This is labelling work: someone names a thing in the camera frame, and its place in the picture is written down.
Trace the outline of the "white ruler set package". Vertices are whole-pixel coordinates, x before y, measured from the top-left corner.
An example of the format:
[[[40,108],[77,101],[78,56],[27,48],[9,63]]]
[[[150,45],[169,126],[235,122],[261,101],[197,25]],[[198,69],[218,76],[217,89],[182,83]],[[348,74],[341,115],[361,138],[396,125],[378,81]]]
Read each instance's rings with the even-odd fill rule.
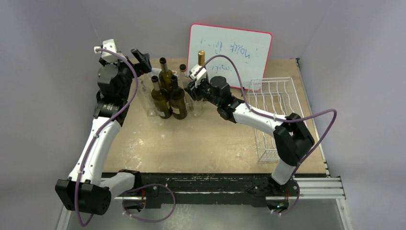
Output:
[[[161,69],[159,68],[152,68],[151,75],[152,76],[159,76]]]

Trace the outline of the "dark green bottle black cap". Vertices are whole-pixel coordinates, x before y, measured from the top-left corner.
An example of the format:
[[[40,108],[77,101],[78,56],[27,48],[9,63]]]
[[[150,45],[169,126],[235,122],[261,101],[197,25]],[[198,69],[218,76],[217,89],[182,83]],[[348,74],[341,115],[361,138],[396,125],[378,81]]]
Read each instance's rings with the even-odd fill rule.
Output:
[[[170,78],[172,92],[169,97],[169,103],[172,109],[173,116],[178,120],[183,120],[187,116],[186,103],[184,100],[185,92],[179,87],[178,79],[175,75]]]

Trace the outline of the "brown wine bottle gold cap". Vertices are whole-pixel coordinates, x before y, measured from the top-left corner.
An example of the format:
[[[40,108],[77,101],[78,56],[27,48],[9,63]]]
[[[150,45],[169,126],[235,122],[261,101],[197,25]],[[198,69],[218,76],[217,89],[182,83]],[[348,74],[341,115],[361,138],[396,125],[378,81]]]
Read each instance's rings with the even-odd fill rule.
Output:
[[[199,50],[198,51],[198,65],[201,67],[205,64],[205,51]]]

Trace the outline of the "olive bottle silver cap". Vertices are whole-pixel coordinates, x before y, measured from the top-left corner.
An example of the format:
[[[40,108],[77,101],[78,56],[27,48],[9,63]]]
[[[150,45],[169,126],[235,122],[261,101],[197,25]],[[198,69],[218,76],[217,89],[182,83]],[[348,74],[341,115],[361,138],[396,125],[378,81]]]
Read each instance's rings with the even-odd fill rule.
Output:
[[[157,114],[162,119],[168,119],[172,115],[172,109],[169,104],[169,93],[166,89],[161,88],[158,76],[152,76],[151,81],[153,84],[151,97],[157,109]]]
[[[168,68],[167,60],[164,57],[159,59],[159,63],[161,66],[161,71],[159,73],[159,82],[162,89],[165,89],[168,93],[172,92],[172,84],[171,84],[171,77],[173,76],[173,72]]]

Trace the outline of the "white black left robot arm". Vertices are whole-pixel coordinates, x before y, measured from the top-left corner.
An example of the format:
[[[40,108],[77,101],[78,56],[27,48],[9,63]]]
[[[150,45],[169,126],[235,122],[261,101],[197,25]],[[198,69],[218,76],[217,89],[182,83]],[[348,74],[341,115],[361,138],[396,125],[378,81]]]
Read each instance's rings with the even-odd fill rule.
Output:
[[[137,49],[131,50],[138,61],[135,64],[127,56],[105,46],[95,47],[95,52],[102,57],[99,59],[99,90],[91,132],[74,169],[67,179],[57,181],[55,191],[67,210],[103,215],[113,198],[124,192],[137,196],[143,189],[138,171],[120,170],[106,181],[102,181],[102,171],[135,97],[130,94],[131,84],[137,86],[138,77],[150,73],[152,67],[150,55]]]

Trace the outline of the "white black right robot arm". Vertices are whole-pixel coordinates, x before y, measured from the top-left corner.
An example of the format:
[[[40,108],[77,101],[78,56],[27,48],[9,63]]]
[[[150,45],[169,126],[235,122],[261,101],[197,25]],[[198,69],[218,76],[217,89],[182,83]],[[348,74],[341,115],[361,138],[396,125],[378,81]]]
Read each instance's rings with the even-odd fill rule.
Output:
[[[271,174],[269,189],[275,195],[287,190],[300,160],[310,151],[315,141],[298,114],[280,116],[250,107],[244,100],[232,95],[230,85],[222,76],[188,84],[185,91],[194,101],[206,100],[217,107],[224,119],[258,129],[273,137],[279,161]]]

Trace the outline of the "clear glass bottle black cap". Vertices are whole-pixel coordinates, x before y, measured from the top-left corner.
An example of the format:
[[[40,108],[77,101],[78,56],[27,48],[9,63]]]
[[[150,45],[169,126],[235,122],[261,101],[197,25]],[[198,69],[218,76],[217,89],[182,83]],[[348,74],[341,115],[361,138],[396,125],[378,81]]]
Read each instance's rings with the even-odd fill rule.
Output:
[[[193,111],[193,100],[191,99],[190,95],[186,92],[186,88],[190,82],[190,79],[186,76],[186,65],[180,64],[179,69],[180,69],[179,81],[180,81],[180,86],[185,91],[185,103],[186,103],[188,111],[192,112]]]

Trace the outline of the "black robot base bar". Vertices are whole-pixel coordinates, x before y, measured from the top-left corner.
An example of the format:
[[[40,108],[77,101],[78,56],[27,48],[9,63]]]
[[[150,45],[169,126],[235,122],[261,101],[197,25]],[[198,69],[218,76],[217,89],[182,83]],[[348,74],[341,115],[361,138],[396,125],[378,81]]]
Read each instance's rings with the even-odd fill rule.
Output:
[[[157,173],[142,172],[135,178],[141,191],[123,192],[127,199],[144,198],[147,208],[163,204],[249,205],[285,209],[295,199],[299,185],[290,180],[279,186],[269,173]]]

